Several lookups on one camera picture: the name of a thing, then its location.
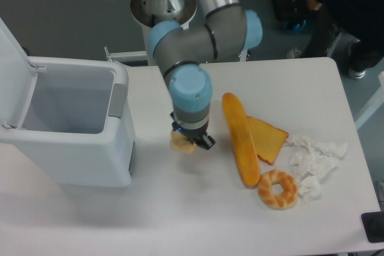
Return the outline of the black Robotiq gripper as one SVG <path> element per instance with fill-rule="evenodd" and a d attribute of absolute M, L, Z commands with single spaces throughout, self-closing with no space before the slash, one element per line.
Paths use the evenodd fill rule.
<path fill-rule="evenodd" d="M 174 131 L 179 131 L 185 135 L 189 141 L 195 143 L 199 148 L 210 150 L 210 148 L 213 147 L 215 140 L 206 132 L 209 115 L 206 115 L 202 120 L 193 123 L 181 121 L 174 112 L 171 112 L 170 116 L 173 119 L 172 129 Z"/>

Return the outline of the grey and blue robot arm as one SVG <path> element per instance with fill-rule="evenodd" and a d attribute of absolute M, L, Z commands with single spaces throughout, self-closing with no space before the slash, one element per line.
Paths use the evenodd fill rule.
<path fill-rule="evenodd" d="M 263 36 L 257 13 L 243 9 L 239 0 L 131 0 L 130 5 L 143 28 L 147 56 L 169 90 L 172 129 L 210 149 L 212 85 L 202 64 L 256 47 Z"/>

